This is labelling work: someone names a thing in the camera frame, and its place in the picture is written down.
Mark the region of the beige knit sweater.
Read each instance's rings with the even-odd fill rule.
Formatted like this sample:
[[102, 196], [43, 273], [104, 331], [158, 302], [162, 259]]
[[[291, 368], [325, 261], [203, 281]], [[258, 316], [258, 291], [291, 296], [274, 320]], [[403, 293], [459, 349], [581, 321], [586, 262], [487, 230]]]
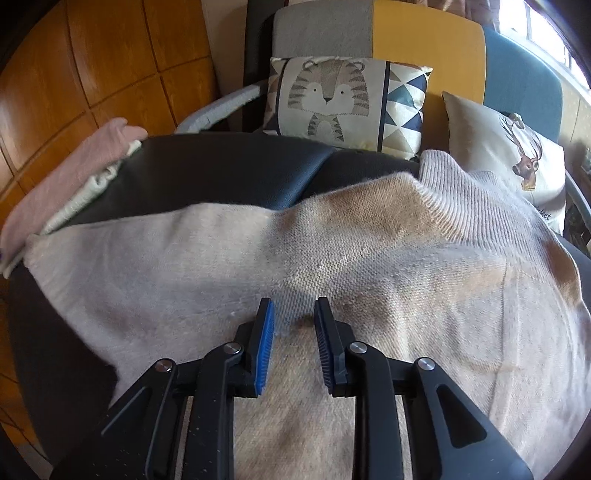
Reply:
[[125, 391], [162, 357], [197, 359], [263, 297], [276, 306], [266, 390], [235, 414], [240, 479], [347, 479], [353, 401], [322, 382], [312, 323], [339, 321], [385, 355], [433, 358], [537, 479], [590, 411], [580, 271], [537, 210], [441, 151], [283, 211], [197, 204], [30, 239], [26, 268]]

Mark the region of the folded pink garment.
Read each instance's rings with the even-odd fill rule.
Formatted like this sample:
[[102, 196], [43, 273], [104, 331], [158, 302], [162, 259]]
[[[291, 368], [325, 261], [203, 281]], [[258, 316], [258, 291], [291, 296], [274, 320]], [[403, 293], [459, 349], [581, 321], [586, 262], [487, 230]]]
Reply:
[[104, 185], [115, 175], [116, 162], [147, 138], [147, 131], [114, 118], [87, 137], [45, 179], [12, 209], [1, 230], [1, 272], [23, 251], [29, 236], [38, 234], [92, 179]]

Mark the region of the deer print cushion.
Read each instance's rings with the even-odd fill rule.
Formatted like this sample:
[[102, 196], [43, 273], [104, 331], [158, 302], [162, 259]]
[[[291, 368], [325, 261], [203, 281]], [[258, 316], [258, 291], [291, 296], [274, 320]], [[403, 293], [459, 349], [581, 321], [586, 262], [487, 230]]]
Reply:
[[566, 213], [564, 149], [529, 127], [516, 113], [445, 92], [449, 150], [466, 171], [490, 171], [518, 190], [561, 235]]

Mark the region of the tiger print cushion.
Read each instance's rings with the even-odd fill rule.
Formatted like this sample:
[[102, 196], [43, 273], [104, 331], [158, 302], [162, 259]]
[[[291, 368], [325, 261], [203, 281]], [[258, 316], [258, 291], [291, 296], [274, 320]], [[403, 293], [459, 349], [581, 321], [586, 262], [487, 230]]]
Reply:
[[410, 160], [432, 72], [372, 58], [273, 58], [263, 132]]

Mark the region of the grey yellow blue sofa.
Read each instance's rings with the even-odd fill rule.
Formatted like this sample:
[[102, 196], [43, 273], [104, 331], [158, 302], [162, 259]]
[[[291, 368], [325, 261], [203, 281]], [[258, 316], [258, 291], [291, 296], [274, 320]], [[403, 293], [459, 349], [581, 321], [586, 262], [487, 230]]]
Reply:
[[[566, 110], [559, 76], [519, 44], [471, 20], [400, 1], [319, 1], [288, 5], [252, 1], [247, 7], [245, 86], [179, 124], [204, 131], [235, 111], [249, 130], [263, 130], [270, 60], [294, 57], [372, 58], [433, 69], [427, 90], [420, 150], [449, 150], [443, 94], [463, 97], [505, 115], [516, 113], [557, 143]], [[566, 168], [566, 214], [590, 208]]]

